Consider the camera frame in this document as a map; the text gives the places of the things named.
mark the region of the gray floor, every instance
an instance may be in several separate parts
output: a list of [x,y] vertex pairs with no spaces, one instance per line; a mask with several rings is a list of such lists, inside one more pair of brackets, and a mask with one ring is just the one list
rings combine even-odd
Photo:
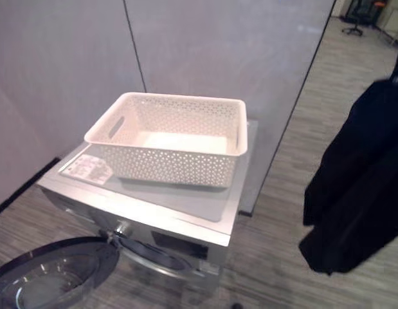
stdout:
[[[398,308],[398,239],[347,275],[315,274],[298,251],[303,190],[353,101],[387,76],[397,50],[377,32],[349,37],[332,19],[264,184],[254,217],[233,231],[221,286],[200,308]],[[0,215],[0,265],[51,241],[88,235],[32,187]],[[195,308],[197,296],[121,260],[88,308]]]

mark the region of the label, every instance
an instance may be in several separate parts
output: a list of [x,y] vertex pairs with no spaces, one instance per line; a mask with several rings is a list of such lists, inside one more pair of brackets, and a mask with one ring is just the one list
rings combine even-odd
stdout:
[[213,275],[219,275],[220,266],[216,264],[209,263],[207,261],[199,261],[199,268],[202,272],[207,272]]
[[103,185],[113,175],[113,170],[106,164],[105,160],[82,154],[67,166],[62,174]]

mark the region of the white plastic basket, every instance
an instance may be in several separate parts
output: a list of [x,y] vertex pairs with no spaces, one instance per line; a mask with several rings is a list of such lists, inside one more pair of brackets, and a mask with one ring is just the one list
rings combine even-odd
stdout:
[[124,93],[84,140],[118,177],[228,187],[247,136],[241,100]]

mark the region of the black jacket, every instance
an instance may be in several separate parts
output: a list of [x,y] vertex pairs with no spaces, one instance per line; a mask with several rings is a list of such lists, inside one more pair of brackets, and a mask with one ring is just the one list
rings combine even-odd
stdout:
[[300,243],[317,272],[348,272],[398,236],[398,61],[354,103],[305,192]]

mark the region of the front-load washing machine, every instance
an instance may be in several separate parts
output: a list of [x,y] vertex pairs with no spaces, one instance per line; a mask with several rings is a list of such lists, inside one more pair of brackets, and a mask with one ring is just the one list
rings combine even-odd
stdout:
[[250,121],[248,152],[227,189],[119,179],[94,146],[82,144],[38,184],[56,207],[97,236],[50,243],[3,265],[0,308],[81,308],[114,271],[120,254],[152,272],[214,291],[256,131],[257,123]]

